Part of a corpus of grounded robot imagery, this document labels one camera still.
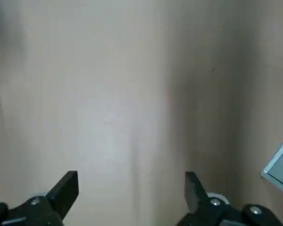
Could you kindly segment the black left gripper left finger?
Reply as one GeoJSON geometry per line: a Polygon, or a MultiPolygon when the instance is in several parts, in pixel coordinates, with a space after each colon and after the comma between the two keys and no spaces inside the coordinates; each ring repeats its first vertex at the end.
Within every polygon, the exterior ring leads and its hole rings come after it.
{"type": "Polygon", "coordinates": [[[0,202],[0,226],[62,226],[78,195],[78,173],[68,171],[45,196],[34,196],[12,209],[0,202]]]}

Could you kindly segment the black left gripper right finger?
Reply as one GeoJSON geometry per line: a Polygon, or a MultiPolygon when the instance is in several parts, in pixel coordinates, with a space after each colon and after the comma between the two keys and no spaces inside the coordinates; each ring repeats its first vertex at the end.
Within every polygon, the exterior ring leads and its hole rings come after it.
{"type": "Polygon", "coordinates": [[[247,204],[241,210],[221,199],[209,196],[194,172],[185,173],[184,197],[189,212],[178,226],[281,226],[268,208],[247,204]]]}

